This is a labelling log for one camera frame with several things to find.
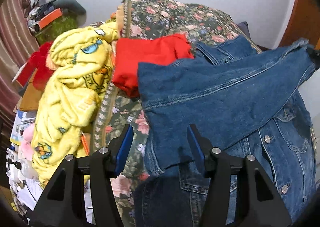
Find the striped maroon curtain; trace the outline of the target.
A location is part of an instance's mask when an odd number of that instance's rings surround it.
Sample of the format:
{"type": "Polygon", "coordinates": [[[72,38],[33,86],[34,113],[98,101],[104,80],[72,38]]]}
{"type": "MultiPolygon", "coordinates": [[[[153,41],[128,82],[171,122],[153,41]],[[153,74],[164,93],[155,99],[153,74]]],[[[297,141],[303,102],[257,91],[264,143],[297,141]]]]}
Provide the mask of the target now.
{"type": "Polygon", "coordinates": [[[13,109],[20,100],[19,83],[12,79],[39,45],[29,31],[26,17],[31,0],[1,0],[1,137],[9,138],[13,109]]]}

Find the grey patterned clothes pile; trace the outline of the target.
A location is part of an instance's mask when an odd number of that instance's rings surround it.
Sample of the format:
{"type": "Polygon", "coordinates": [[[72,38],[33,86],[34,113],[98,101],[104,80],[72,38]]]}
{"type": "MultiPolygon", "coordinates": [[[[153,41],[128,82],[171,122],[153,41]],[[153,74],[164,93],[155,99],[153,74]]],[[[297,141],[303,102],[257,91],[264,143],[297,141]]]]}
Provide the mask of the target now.
{"type": "Polygon", "coordinates": [[[55,9],[53,5],[55,1],[56,0],[34,0],[31,11],[27,16],[27,25],[31,31],[35,29],[35,26],[42,18],[55,9]]]}

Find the orange box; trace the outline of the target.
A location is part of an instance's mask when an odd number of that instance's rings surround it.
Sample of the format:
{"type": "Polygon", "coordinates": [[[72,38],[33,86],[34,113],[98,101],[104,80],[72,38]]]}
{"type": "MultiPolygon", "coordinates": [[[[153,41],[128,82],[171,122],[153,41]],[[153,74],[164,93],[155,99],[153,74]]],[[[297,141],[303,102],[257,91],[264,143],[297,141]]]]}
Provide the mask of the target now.
{"type": "Polygon", "coordinates": [[[38,22],[38,26],[40,29],[45,28],[48,24],[50,24],[51,22],[53,22],[54,20],[56,20],[57,18],[62,16],[62,12],[61,9],[55,9],[52,12],[50,12],[49,14],[47,14],[46,16],[44,16],[39,22],[38,22]]]}

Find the green floral storage box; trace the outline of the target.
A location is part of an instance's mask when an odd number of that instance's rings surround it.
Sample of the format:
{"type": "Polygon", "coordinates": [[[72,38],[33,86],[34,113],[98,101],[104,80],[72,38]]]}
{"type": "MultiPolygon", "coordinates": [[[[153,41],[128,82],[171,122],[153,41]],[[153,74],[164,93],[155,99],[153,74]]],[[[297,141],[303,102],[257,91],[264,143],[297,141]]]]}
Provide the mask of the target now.
{"type": "Polygon", "coordinates": [[[39,45],[49,41],[54,41],[60,34],[78,28],[78,23],[74,15],[61,16],[35,34],[39,45]]]}

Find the red plush toy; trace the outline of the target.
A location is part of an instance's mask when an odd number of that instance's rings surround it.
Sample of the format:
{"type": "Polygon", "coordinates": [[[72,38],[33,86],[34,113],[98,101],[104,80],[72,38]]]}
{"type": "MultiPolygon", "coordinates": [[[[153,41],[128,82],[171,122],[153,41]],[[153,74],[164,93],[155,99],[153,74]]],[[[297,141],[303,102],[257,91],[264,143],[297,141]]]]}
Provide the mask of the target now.
{"type": "Polygon", "coordinates": [[[52,41],[49,41],[42,44],[39,49],[30,56],[24,67],[19,70],[17,82],[21,87],[26,85],[35,72],[32,84],[37,90],[44,91],[48,80],[54,72],[46,65],[52,43],[52,41]]]}

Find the red garment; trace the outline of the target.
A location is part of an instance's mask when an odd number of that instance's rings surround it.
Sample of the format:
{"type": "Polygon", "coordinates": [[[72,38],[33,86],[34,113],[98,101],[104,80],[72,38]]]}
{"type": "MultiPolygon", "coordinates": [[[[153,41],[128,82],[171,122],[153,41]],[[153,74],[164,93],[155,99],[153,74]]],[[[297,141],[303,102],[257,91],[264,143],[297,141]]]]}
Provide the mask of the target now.
{"type": "Polygon", "coordinates": [[[174,34],[149,39],[121,38],[116,45],[112,83],[130,98],[139,96],[138,64],[169,65],[177,59],[193,59],[185,35],[174,34]]]}

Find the wooden wardrobe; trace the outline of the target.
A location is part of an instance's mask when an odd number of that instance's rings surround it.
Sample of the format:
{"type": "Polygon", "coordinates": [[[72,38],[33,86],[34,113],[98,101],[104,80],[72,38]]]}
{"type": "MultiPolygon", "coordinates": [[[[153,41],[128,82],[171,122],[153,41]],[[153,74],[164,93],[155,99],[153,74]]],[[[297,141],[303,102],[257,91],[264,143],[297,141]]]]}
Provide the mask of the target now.
{"type": "Polygon", "coordinates": [[[287,46],[299,38],[305,38],[319,49],[319,19],[319,6],[315,0],[295,0],[279,46],[287,46]]]}

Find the dark floral bedspread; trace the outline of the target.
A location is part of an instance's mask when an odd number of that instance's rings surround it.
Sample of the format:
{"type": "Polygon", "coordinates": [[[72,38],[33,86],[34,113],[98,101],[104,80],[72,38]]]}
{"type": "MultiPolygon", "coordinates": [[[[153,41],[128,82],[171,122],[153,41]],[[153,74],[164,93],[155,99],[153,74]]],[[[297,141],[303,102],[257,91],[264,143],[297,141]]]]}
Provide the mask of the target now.
{"type": "MultiPolygon", "coordinates": [[[[180,33],[191,43],[215,45],[244,33],[231,17],[214,8],[174,0],[124,0],[116,20],[123,38],[156,39],[180,33]]],[[[108,85],[93,126],[93,151],[118,137],[125,124],[133,127],[133,142],[121,175],[112,180],[116,205],[124,226],[135,226],[133,192],[148,174],[144,166],[144,148],[148,137],[139,99],[130,99],[108,85]]]]}

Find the blue denim jacket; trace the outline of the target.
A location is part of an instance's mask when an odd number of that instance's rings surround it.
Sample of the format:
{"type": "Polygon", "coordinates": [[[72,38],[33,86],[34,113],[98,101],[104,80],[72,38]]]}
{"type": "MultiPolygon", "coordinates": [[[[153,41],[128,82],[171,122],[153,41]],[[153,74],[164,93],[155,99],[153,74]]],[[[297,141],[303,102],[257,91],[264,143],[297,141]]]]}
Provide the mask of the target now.
{"type": "Polygon", "coordinates": [[[187,128],[195,124],[213,147],[254,155],[292,220],[313,196],[315,142],[298,87],[317,70],[299,39],[258,53],[242,36],[197,44],[194,59],[138,65],[138,88],[149,124],[149,178],[134,193],[137,226],[198,226],[209,180],[197,170],[187,128]]]}

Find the yellow cartoon fleece blanket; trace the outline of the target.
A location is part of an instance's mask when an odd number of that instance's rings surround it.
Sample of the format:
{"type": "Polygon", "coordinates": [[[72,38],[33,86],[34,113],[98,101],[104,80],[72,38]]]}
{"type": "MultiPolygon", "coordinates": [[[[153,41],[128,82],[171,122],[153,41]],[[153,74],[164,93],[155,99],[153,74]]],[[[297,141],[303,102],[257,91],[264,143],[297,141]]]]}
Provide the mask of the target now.
{"type": "Polygon", "coordinates": [[[48,55],[55,66],[39,101],[31,148],[32,167],[45,187],[66,155],[87,155],[81,140],[94,120],[111,81],[112,42],[117,23],[71,29],[60,34],[48,55]]]}

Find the dark grey neck pillow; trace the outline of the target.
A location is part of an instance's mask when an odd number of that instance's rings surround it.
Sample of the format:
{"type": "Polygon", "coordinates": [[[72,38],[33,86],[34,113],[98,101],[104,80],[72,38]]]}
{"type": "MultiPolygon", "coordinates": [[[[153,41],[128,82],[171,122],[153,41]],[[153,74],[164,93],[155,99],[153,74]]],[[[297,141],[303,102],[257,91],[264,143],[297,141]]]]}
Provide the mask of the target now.
{"type": "Polygon", "coordinates": [[[64,11],[72,12],[75,15],[85,15],[85,8],[76,0],[55,0],[53,2],[55,9],[61,9],[64,11]]]}

